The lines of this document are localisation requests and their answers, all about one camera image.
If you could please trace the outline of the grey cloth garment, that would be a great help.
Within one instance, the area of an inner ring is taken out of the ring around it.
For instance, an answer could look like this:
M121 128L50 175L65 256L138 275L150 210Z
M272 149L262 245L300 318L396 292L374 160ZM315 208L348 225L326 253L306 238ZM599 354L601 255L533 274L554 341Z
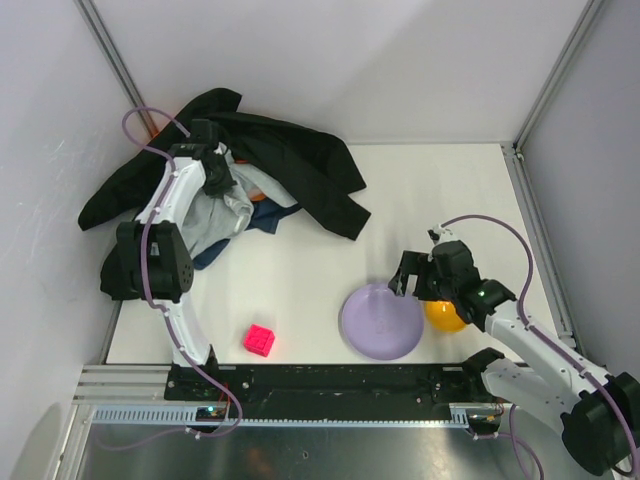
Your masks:
M199 191L182 227L182 236L191 258L214 243L244 232L254 212L249 194L259 190L280 207L292 207L297 201L275 179L250 164L231 164L236 184L220 198Z

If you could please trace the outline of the navy blue cloth garment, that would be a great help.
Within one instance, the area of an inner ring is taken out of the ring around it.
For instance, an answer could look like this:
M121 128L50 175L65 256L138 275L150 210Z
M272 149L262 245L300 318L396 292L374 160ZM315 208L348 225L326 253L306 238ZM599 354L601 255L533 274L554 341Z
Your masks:
M269 198L252 202L254 211L248 223L246 231L259 230L263 233L274 235L280 221L301 210L299 204L291 207L282 207ZM213 263L223 250L231 242L230 239L222 239L206 248L197 255L194 260L194 268L197 271L204 270Z

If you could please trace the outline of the black cloth garment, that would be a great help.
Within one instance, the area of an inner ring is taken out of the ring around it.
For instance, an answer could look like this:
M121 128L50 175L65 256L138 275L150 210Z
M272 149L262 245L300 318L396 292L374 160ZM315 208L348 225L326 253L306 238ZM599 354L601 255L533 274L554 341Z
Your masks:
M151 200L165 172L161 153L184 141L182 127L213 124L206 180L189 206L183 238L198 269L206 268L246 229L276 230L281 218L305 210L331 233L355 240L371 214L351 199L366 187L346 144L294 123L242 113L240 94L216 88L191 100L148 144L119 167L87 201L82 230Z

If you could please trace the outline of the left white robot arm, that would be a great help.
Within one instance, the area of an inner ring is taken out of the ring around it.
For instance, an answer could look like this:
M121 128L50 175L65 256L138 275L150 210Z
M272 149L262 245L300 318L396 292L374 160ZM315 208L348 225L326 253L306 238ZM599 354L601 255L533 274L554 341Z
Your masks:
M125 283L160 312L169 330L173 362L204 366L213 357L190 298L194 266L182 229L197 195L220 198L232 179L219 127L196 119L182 142L170 147L163 176L148 204L116 230Z

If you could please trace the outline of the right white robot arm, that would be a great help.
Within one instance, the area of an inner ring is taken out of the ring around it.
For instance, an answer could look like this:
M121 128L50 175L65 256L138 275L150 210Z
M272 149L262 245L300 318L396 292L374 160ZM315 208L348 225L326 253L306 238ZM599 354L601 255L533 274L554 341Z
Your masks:
M552 337L528 316L513 292L483 278L471 251L459 240L440 242L428 253L404 251L389 281L396 295L416 279L414 297L448 301L467 324L516 353L519 367L487 348L468 359L485 390L520 408L556 433L585 471L601 476L629 460L639 472L639 383L612 375Z

